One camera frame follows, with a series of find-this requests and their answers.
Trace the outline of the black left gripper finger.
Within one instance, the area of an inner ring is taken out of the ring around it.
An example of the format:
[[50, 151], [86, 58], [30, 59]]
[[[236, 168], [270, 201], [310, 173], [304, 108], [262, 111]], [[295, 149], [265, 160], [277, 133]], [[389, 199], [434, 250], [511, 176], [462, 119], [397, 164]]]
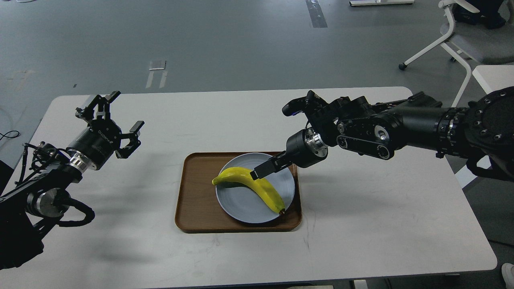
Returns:
[[128, 133], [120, 134], [121, 140], [128, 139], [128, 144], [123, 148], [118, 148], [115, 150], [115, 154], [118, 159], [127, 159], [132, 153], [141, 145], [141, 141], [139, 140], [140, 129], [145, 124], [143, 120], [136, 121], [134, 126], [129, 130]]
[[113, 91], [106, 96], [96, 95], [86, 100], [83, 107], [75, 109], [75, 117], [88, 123], [91, 129], [117, 128], [119, 126], [111, 119], [110, 104], [121, 95], [119, 90]]

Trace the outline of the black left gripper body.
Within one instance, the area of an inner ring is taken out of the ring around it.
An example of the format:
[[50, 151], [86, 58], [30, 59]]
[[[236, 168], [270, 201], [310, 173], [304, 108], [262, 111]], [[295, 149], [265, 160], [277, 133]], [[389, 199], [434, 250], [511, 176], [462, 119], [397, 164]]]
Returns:
[[88, 126], [67, 147], [67, 152], [72, 155], [81, 153], [92, 163], [92, 170], [99, 170], [112, 156], [115, 150], [120, 148], [121, 140], [127, 135], [112, 120], [92, 120]]

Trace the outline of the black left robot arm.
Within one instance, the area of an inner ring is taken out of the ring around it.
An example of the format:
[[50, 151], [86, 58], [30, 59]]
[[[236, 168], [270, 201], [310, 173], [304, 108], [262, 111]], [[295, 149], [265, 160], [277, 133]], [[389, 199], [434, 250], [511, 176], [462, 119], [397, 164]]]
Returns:
[[112, 155], [128, 158], [141, 144], [137, 121], [123, 133], [111, 119], [110, 105], [120, 96], [95, 95], [76, 108], [75, 116], [87, 127], [67, 148], [41, 142], [24, 143], [22, 169], [15, 188], [1, 196], [0, 267], [20, 267], [42, 254], [43, 238], [55, 226], [79, 227], [90, 223], [95, 212], [67, 192], [88, 170], [99, 170]]

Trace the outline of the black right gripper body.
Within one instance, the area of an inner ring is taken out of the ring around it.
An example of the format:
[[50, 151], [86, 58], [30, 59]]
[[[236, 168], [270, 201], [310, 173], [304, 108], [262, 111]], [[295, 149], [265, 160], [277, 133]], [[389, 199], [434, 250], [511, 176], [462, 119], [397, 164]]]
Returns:
[[285, 158], [301, 168], [315, 165], [328, 156], [328, 146], [313, 129], [303, 129], [289, 137], [285, 151]]

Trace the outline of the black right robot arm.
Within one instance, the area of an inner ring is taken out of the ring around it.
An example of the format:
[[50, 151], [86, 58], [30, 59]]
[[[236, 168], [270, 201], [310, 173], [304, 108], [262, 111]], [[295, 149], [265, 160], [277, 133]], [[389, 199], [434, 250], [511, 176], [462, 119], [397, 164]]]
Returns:
[[286, 150], [255, 167], [263, 179], [294, 164], [310, 167], [328, 156], [329, 147], [389, 160], [405, 146], [466, 159], [476, 176], [513, 181], [513, 87], [487, 94], [466, 107], [416, 93], [405, 100], [369, 104], [364, 96], [326, 102], [312, 90], [282, 108], [285, 116], [304, 113], [310, 127], [288, 138]]

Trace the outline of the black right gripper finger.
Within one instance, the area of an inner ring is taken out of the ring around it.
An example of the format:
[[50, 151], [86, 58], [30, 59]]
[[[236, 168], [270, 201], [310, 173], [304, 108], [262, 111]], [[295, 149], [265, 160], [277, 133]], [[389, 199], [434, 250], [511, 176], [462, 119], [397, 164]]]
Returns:
[[286, 155], [286, 151], [282, 151], [281, 153], [270, 157], [264, 163], [261, 163], [259, 166], [255, 167], [255, 169], [250, 172], [250, 176], [252, 179], [264, 179], [266, 176], [280, 172], [292, 164], [293, 162]]

